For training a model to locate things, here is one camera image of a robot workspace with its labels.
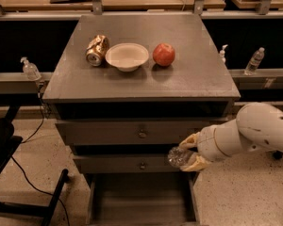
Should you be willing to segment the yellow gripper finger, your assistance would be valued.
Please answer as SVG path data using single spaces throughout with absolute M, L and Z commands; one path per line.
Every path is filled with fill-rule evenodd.
M 188 162 L 181 166 L 180 169 L 185 172 L 200 171 L 206 169 L 210 164 L 211 162 L 199 153 L 193 153 Z
M 196 148 L 199 135 L 199 132 L 189 135 L 179 143 L 179 147 L 186 150 Z

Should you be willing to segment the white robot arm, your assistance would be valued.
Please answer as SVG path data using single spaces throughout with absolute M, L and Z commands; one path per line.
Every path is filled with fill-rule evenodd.
M 196 148 L 182 171 L 199 171 L 234 154 L 257 150 L 283 153 L 283 112 L 264 103 L 243 106 L 234 120 L 204 127 L 186 137 L 182 149 Z

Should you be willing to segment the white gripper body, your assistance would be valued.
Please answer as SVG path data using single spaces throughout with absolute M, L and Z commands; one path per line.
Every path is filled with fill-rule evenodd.
M 198 135 L 198 152 L 210 162 L 222 161 L 228 158 L 228 154 L 223 152 L 218 144 L 217 136 L 221 134 L 222 129 L 222 125 L 211 125 L 204 127 Z

